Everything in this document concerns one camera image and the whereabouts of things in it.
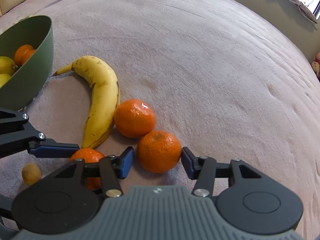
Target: gray gripper body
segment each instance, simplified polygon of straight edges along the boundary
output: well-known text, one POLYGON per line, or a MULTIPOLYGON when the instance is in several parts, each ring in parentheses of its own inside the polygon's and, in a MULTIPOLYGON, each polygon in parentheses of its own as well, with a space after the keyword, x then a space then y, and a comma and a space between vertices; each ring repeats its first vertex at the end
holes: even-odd
POLYGON ((294 231, 260 236, 238 230, 209 198, 185 186, 135 186, 107 198, 96 216, 68 233, 40 235, 21 230, 12 240, 302 240, 294 231))

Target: silver screw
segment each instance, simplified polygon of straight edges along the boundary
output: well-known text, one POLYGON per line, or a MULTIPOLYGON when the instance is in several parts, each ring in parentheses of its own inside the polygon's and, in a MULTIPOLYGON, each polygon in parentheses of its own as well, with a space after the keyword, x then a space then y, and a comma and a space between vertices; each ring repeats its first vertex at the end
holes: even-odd
POLYGON ((204 188, 198 188, 193 192, 197 197, 207 197, 209 196, 209 191, 204 188))
POLYGON ((156 187, 156 188, 154 188, 152 191, 153 191, 154 193, 156 193, 156 194, 160 194, 163 190, 162 190, 162 188, 156 187))
POLYGON ((120 197, 121 195, 122 195, 122 193, 118 189, 109 189, 106 191, 107 197, 120 197))
POLYGON ((41 132, 38 135, 39 135, 40 139, 44 139, 45 138, 45 135, 43 133, 41 133, 41 132))

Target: bed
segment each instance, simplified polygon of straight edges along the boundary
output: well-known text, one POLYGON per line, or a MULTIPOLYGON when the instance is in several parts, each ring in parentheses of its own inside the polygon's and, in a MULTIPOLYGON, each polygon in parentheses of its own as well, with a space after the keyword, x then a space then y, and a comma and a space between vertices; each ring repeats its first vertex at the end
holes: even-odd
MULTIPOLYGON (((266 20, 233 0, 26 0, 0 17, 2 31, 29 15, 53 21, 52 72, 83 55, 116 72, 122 101, 139 98, 196 155, 240 158, 300 196, 304 239, 320 231, 320 83, 301 51, 266 20)), ((75 74, 50 78, 26 112, 48 138, 81 144, 90 88, 75 74)), ((97 150, 119 155, 137 140, 116 130, 97 150)), ((0 160, 0 194, 25 188, 21 169, 36 162, 43 175, 64 159, 21 152, 0 160)), ((138 163, 121 181, 183 184, 179 163, 151 174, 138 163)), ((215 194, 226 188, 218 180, 215 194)))

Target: orange fruit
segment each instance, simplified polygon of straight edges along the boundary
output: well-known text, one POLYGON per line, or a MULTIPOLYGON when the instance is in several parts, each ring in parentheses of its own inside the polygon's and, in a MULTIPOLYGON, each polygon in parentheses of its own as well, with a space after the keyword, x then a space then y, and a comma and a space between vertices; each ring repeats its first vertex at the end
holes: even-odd
POLYGON ((169 132, 152 131, 144 136, 137 147, 137 158, 143 168, 163 173, 177 165, 181 155, 179 140, 169 132))
MULTIPOLYGON (((83 148, 77 150, 69 159, 72 161, 76 158, 83 158, 85 163, 96 163, 101 158, 105 157, 102 153, 90 149, 90 148, 83 148)), ((88 189, 96 189, 101 188, 101 179, 100 178, 87 178, 87 188, 88 189)))
POLYGON ((25 64, 25 62, 36 52, 35 49, 29 50, 26 54, 23 55, 21 60, 21 66, 25 64))
POLYGON ((115 111, 118 131, 129 138, 139 138, 151 132, 156 125, 156 115, 148 104, 139 99, 121 103, 115 111))
POLYGON ((14 62, 18 67, 22 66, 22 58, 29 50, 33 50, 33 47, 28 44, 22 45, 16 50, 16 53, 14 54, 14 62))

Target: fruit bowl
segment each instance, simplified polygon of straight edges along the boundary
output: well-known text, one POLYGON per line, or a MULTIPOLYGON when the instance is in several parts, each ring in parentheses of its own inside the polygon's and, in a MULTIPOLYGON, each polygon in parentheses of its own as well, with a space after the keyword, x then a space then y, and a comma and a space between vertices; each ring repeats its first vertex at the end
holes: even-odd
POLYGON ((16 111, 37 95, 51 74, 53 34, 48 16, 25 18, 2 33, 0 56, 14 59, 15 51, 24 44, 30 44, 36 52, 0 88, 0 107, 16 111))

